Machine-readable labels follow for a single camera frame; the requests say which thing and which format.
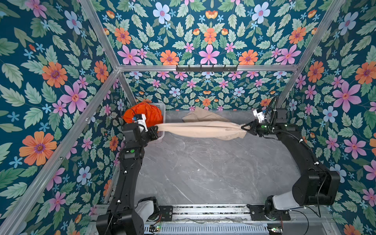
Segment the beige drawstring shorts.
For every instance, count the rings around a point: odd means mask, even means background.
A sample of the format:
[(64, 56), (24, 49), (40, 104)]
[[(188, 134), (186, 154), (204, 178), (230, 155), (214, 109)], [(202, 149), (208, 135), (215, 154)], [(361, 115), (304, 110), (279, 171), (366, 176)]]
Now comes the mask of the beige drawstring shorts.
[(229, 141), (244, 138), (246, 131), (241, 125), (202, 108), (196, 108), (182, 118), (182, 122), (161, 123), (156, 125), (159, 131), (190, 138), (216, 138)]

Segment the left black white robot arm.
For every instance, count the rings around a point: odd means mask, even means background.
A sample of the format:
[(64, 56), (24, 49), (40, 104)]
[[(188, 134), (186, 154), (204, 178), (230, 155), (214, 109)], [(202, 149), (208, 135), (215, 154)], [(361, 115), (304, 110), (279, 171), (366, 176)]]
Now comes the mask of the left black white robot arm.
[(119, 155), (119, 177), (106, 214), (97, 218), (100, 235), (143, 235), (144, 219), (136, 212), (134, 197), (145, 147), (158, 139), (158, 127), (126, 123), (122, 128), (125, 148)]

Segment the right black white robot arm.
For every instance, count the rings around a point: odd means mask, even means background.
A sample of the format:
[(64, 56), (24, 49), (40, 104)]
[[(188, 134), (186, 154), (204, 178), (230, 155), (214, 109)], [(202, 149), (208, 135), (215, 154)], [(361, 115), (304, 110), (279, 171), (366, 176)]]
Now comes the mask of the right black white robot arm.
[(288, 149), (300, 172), (300, 178), (294, 183), (292, 190), (267, 198), (262, 209), (266, 218), (274, 219), (277, 214), (304, 206), (320, 207), (334, 204), (340, 185), (340, 175), (336, 170), (330, 170), (319, 162), (304, 141), (298, 126), (286, 123), (259, 123), (254, 120), (241, 128), (254, 136), (275, 135)]

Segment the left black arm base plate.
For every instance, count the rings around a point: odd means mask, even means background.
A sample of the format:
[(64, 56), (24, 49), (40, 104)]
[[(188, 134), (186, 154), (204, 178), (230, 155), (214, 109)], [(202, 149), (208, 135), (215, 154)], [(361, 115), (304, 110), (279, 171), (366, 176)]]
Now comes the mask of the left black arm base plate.
[(154, 211), (147, 222), (170, 222), (172, 221), (173, 209), (174, 207), (171, 205), (154, 207)]

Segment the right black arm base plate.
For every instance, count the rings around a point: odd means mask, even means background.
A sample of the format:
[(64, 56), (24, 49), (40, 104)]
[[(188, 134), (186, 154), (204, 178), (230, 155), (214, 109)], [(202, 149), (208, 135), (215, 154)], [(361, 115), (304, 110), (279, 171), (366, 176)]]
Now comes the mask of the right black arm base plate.
[(273, 206), (247, 204), (252, 221), (291, 221), (288, 211), (277, 210)]

